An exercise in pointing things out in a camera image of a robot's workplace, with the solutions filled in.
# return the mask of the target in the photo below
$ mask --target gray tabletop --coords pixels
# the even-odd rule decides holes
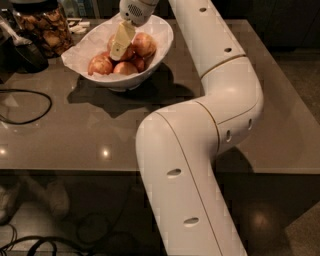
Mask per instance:
[[[0,168],[138,171],[135,134],[158,108],[202,95],[200,79],[175,20],[175,41],[159,69],[136,90],[99,88],[60,58],[37,74],[14,74],[3,88],[48,94],[51,111],[27,125],[0,124]],[[249,138],[221,155],[215,171],[320,173],[320,128],[248,22],[229,20],[264,90],[262,118]],[[0,95],[0,111],[15,119],[41,113],[47,101]]]

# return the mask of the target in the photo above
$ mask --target cable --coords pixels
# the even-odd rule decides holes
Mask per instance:
[[[23,90],[23,89],[1,89],[0,90],[0,93],[19,93],[19,92],[26,92],[26,93],[33,93],[33,94],[37,94],[37,95],[40,95],[40,96],[43,96],[45,97],[48,101],[49,101],[49,106],[48,108],[45,110],[45,112],[43,114],[41,114],[40,116],[36,117],[36,118],[33,118],[33,119],[30,119],[30,120],[27,120],[27,121],[23,121],[23,122],[16,122],[16,121],[13,121],[13,120],[10,120],[6,117],[4,117],[3,115],[0,114],[0,121],[4,122],[4,123],[7,123],[7,124],[14,124],[14,125],[23,125],[23,124],[29,124],[29,123],[32,123],[34,121],[37,121],[39,120],[40,118],[42,118],[43,116],[45,116],[51,109],[52,107],[52,99],[50,98],[49,95],[45,94],[45,93],[42,93],[42,92],[37,92],[37,91],[32,91],[32,90]]]

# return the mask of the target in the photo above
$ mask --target bowl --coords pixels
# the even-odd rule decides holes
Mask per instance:
[[[88,64],[90,60],[107,49],[107,43],[111,35],[115,34],[118,24],[122,22],[119,14],[110,20],[100,24],[91,30],[75,46],[69,48],[62,55],[64,65],[79,73],[86,79],[115,91],[126,91],[138,87],[159,67],[167,55],[173,42],[173,30],[162,18],[152,15],[148,22],[136,28],[136,32],[145,32],[151,35],[157,43],[157,51],[146,63],[146,70],[132,75],[120,75],[111,73],[100,75],[94,73],[88,75]]]

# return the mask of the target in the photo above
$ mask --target tile floor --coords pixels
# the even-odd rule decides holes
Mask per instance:
[[[272,53],[305,104],[320,121],[319,51]],[[21,239],[7,255],[26,255],[39,236],[38,255],[101,255],[129,250],[166,255],[138,174],[57,173],[71,199],[70,214],[52,218],[22,190],[10,225],[0,227],[0,247]],[[320,176],[218,173],[218,183],[249,256],[320,255]]]

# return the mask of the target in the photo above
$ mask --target jar of nuts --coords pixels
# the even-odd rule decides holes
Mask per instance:
[[[20,29],[47,58],[59,57],[73,45],[63,6],[57,0],[10,0]]]

